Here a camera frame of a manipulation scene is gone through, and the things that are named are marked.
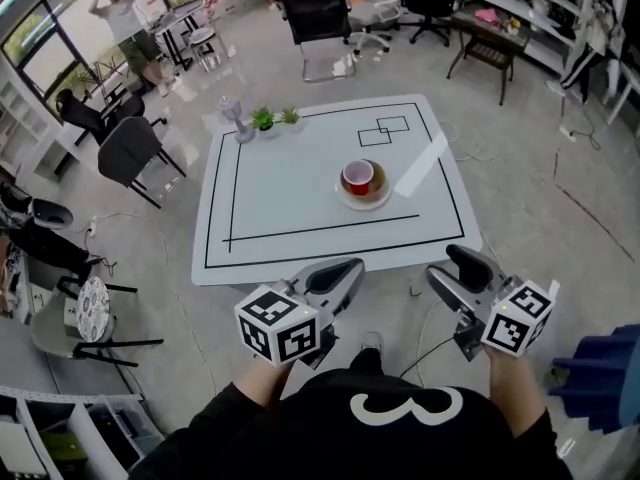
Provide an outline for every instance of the small succulent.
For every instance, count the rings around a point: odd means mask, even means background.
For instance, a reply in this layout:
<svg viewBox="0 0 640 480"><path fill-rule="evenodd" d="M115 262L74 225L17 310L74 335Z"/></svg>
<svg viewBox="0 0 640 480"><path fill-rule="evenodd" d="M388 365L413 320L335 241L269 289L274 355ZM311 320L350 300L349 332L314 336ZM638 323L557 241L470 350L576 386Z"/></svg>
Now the small succulent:
<svg viewBox="0 0 640 480"><path fill-rule="evenodd" d="M251 112L251 117L253 118L251 126L257 130L265 131L273 126L275 114L271 112L268 107L264 106Z"/></svg>
<svg viewBox="0 0 640 480"><path fill-rule="evenodd" d="M291 107L291 108L285 108L282 111L282 122L285 124L296 124L299 120L300 120L300 116L298 115L298 112L296 112L296 109Z"/></svg>

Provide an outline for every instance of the plant pot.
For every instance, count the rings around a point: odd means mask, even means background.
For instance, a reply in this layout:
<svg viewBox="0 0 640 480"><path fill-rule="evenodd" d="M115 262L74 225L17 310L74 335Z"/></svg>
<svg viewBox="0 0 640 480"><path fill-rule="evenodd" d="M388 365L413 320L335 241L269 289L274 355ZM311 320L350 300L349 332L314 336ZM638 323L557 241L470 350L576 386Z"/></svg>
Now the plant pot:
<svg viewBox="0 0 640 480"><path fill-rule="evenodd" d="M295 124L283 124L282 128L284 129L285 133L297 135L304 128L304 121L302 119L298 119Z"/></svg>
<svg viewBox="0 0 640 480"><path fill-rule="evenodd" d="M278 135L278 130L276 129L276 125L273 124L271 128L268 128L267 130L258 130L258 133L260 134L261 139L271 140Z"/></svg>

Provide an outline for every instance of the blue chair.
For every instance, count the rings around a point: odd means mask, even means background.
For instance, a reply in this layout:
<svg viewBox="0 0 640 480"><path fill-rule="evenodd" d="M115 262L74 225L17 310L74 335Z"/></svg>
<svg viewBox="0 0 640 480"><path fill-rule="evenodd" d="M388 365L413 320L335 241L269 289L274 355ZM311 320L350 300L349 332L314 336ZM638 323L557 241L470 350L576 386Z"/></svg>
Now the blue chair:
<svg viewBox="0 0 640 480"><path fill-rule="evenodd" d="M570 418L589 418L589 430L609 434L638 423L640 416L640 325L617 327L611 336L587 336L573 359L566 384L549 391L562 397Z"/></svg>

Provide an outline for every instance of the cup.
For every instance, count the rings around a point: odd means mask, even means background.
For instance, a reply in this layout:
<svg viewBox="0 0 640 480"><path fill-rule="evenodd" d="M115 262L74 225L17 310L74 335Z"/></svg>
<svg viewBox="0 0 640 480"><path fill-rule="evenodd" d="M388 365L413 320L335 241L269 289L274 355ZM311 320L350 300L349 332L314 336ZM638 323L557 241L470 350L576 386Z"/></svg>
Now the cup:
<svg viewBox="0 0 640 480"><path fill-rule="evenodd" d="M342 176L349 185L352 194L366 196L369 193L369 184L373 179L373 165L366 160L349 162L342 169Z"/></svg>

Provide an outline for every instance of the floor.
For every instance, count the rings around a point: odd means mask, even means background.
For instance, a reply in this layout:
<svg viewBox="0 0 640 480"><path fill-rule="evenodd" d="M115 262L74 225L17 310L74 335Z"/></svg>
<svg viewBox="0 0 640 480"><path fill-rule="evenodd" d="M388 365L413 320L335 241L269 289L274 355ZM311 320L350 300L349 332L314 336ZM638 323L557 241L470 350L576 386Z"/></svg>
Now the floor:
<svg viewBox="0 0 640 480"><path fill-rule="evenodd" d="M191 254L200 184L212 133L224 120L216 112L223 96L240 98L245 110L267 103L304 107L355 98L421 93L431 104L450 141L478 224L484 252L495 254L505 271L548 286L561 283L560 302L550 324L530 351L542 386L555 356L571 356L581 337L608 334L637 322L640 305L640 158L630 125L620 118L605 127L607 115L596 94L585 111L593 121L596 151L578 136L559 133L560 99L545 87L549 74L524 60L516 62L504 107L498 106L500 76L468 59L451 80L446 71L457 40L445 48L425 34L415 45L411 29L395 33L391 52L368 45L355 77L321 85L302 82L299 50L286 22L260 9L223 24L233 57L204 75L198 67L180 77L165 99L147 99L147 115L171 116L159 130L165 148L188 167L184 180L159 162L144 174L155 187L158 211L132 191L76 164L64 176L59 202L75 214L66 236L82 244L84 226L98 215L92 252L116 262L113 281L136 286L137 296L118 294L116 335L162 337L162 346L127 353L140 363L135 378L159 426L170 432L186 425L216 392L240 375L250 361L237 336L233 305L243 296L230 286L191 283ZM309 55L336 54L340 41L311 45ZM564 124L589 130L581 108L568 104ZM87 148L95 148L86 141ZM339 345L322 369L344 366L358 348L363 330L385 339L384 367L399 374L420 351L450 337L456 318L425 288L411 298L408 286L423 265L369 273L349 310L340 316ZM97 271L108 278L104 267ZM419 374L427 386L460 385L488 392L484 356L467 363L452 343L426 358ZM297 365L287 392L310 373ZM418 371L407 378L420 383ZM586 422L569 420L555 398L547 399L558 447L578 479L603 478L611 456L625 457L634 431L603 437ZM618 461L607 468L621 467ZM618 478L609 474L607 478Z"/></svg>

